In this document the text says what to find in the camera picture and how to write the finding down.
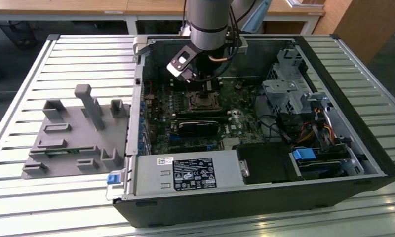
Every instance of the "blue release tab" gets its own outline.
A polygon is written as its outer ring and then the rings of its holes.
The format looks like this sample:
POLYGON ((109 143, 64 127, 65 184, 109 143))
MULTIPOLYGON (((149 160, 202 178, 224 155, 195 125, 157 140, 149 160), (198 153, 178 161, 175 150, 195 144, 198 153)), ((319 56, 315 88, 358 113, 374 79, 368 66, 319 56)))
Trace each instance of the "blue release tab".
POLYGON ((292 152, 292 155, 295 156, 295 159, 316 159, 315 152, 311 148, 302 148, 296 149, 292 152))
POLYGON ((109 174, 107 177, 107 184, 121 184, 121 174, 109 174))

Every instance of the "aluminum work table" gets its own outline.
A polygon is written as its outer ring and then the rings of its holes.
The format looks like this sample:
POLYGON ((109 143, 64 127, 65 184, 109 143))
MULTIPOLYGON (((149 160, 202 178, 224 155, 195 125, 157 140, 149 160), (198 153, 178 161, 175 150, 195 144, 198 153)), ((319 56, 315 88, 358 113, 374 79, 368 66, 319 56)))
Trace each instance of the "aluminum work table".
MULTIPOLYGON (((306 40, 395 162, 395 99, 339 39, 306 36, 306 40)), ((47 99, 81 105, 73 88, 88 83, 100 104, 117 98, 131 102, 132 42, 129 35, 60 36, 45 42, 0 123, 0 236, 395 235, 395 182, 330 208, 135 229, 105 199, 105 174, 20 179, 47 99)), ((121 187, 113 191, 121 194, 121 187)))

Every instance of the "power supply label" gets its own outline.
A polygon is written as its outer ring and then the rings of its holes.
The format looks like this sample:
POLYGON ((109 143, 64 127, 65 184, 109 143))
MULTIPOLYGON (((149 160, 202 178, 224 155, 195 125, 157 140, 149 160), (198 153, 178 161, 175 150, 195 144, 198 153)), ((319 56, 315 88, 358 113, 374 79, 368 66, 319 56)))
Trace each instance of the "power supply label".
POLYGON ((172 161, 176 191, 216 188, 212 158, 172 161))

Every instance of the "gray plastic stand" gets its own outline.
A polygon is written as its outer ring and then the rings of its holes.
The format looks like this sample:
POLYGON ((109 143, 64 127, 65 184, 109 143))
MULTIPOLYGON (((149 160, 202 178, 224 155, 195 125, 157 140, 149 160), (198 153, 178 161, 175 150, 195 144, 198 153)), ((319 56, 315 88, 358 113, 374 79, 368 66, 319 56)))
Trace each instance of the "gray plastic stand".
POLYGON ((123 168, 129 105, 100 106, 91 86, 77 85, 84 107, 47 100, 45 119, 23 168, 23 179, 109 173, 123 168))

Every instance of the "desk leg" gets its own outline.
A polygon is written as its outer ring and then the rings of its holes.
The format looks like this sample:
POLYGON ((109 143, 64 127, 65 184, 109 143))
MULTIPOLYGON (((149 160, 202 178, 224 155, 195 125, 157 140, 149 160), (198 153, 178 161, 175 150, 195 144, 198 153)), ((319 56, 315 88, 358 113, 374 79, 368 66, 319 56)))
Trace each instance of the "desk leg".
POLYGON ((137 21, 137 16, 125 17, 125 23, 127 23, 127 29, 129 31, 129 35, 137 35, 136 21, 137 21))
POLYGON ((320 16, 311 16, 302 29, 302 35, 311 35, 314 33, 320 16))

